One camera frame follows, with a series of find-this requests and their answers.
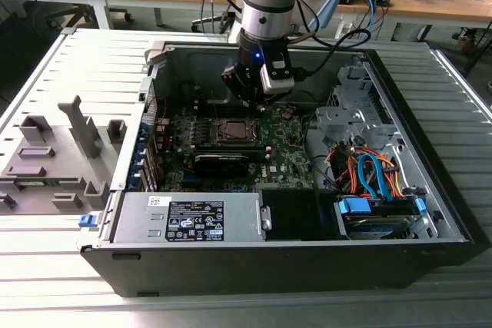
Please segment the wire bundle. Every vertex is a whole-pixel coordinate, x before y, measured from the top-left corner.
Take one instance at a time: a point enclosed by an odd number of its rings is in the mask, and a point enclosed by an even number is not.
[[[390,191],[391,196],[404,197],[404,194],[401,192],[401,188],[398,180],[398,169],[391,161],[387,159],[387,157],[367,148],[348,147],[348,149],[349,150],[353,149],[353,150],[350,150],[347,156],[347,170],[342,172],[335,179],[334,181],[335,185],[337,185],[343,191],[348,192],[349,194],[366,197],[366,198],[373,198],[373,196],[368,192],[365,192],[364,190],[362,190],[361,192],[361,186],[359,186],[361,183],[359,183],[360,181],[357,180],[357,177],[360,177],[361,180],[363,180],[364,173],[358,173],[357,166],[355,165],[355,163],[358,162],[358,157],[362,156],[363,154],[372,154],[381,163],[384,172],[384,179],[386,180],[387,185],[391,189]],[[328,155],[327,157],[327,162],[331,161],[331,158],[333,157],[336,150],[339,150],[339,147],[336,147],[335,149],[332,150],[330,155]],[[348,180],[348,182],[342,188],[341,183],[343,182],[344,179]]]

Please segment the gray 3d printed part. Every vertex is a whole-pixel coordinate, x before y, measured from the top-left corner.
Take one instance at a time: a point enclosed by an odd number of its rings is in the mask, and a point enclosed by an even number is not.
[[[52,203],[59,208],[73,209],[82,207],[82,202],[76,193],[53,194]]]
[[[106,182],[103,182],[101,190],[96,191],[94,184],[89,182],[85,188],[84,196],[92,208],[102,210],[106,207],[106,202],[109,198],[109,186]]]
[[[6,173],[8,176],[17,176],[17,177],[44,177],[46,175],[46,169],[41,166],[18,166],[18,167],[10,167]]]
[[[77,180],[67,180],[60,181],[60,186],[63,190],[85,190],[85,179],[83,177],[78,178]]]
[[[0,182],[1,192],[19,192],[22,190],[22,186],[19,186],[15,181],[2,181]]]
[[[72,134],[75,140],[80,142],[86,157],[97,157],[101,151],[95,144],[97,129],[91,118],[85,119],[80,110],[81,99],[78,95],[74,97],[72,103],[58,103],[61,111],[67,114],[72,126]]]
[[[22,159],[34,159],[40,157],[54,157],[55,151],[51,146],[20,147],[17,155]]]
[[[112,144],[120,144],[123,142],[126,134],[126,124],[122,119],[111,119],[106,128],[109,140]]]
[[[51,129],[42,115],[28,115],[19,127],[28,142],[43,142],[42,132]]]
[[[0,207],[7,207],[8,209],[13,209],[16,205],[14,199],[12,199],[7,194],[0,194]]]

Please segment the green circuit board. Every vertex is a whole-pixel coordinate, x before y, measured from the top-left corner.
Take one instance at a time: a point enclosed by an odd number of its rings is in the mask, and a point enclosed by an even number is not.
[[[206,145],[216,150],[224,148],[220,154],[236,154],[234,142],[227,145],[217,140],[220,125],[216,118],[197,118],[192,112],[179,111],[170,118],[168,133],[165,135],[165,144],[161,151],[165,180],[159,190],[252,192],[266,187],[312,187],[311,173],[305,165],[308,159],[301,141],[301,122],[298,116],[289,113],[288,111],[286,115],[285,108],[270,108],[261,117],[246,120],[248,127],[250,125],[255,130],[254,135],[248,136],[251,142],[248,153],[251,155],[251,152],[258,151],[258,157],[263,159],[265,153],[258,148],[271,148],[268,159],[250,160],[247,175],[236,178],[201,178],[194,172],[193,166],[196,155],[194,142],[190,139],[193,127],[203,127],[201,134],[207,141]],[[234,141],[234,137],[222,137],[224,141]]]

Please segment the side panel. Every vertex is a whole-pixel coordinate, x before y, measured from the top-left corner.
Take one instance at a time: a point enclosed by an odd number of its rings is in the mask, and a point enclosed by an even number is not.
[[[123,297],[406,287],[465,253],[460,244],[81,251]]]

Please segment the office chair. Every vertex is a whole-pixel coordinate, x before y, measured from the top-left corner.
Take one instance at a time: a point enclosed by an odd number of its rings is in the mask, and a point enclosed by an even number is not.
[[[94,22],[95,24],[98,24],[97,18],[95,17],[94,9],[90,5],[74,4],[74,6],[74,8],[67,9],[65,11],[51,13],[50,15],[47,15],[46,25],[49,28],[57,28],[60,26],[60,24],[56,21],[56,18],[64,17],[66,15],[73,15],[73,17],[70,19],[70,21],[68,21],[65,27],[74,27],[82,17],[84,17],[84,20],[86,22]],[[128,13],[126,9],[110,8],[109,11],[114,13],[125,13],[126,22],[134,21],[131,14]]]

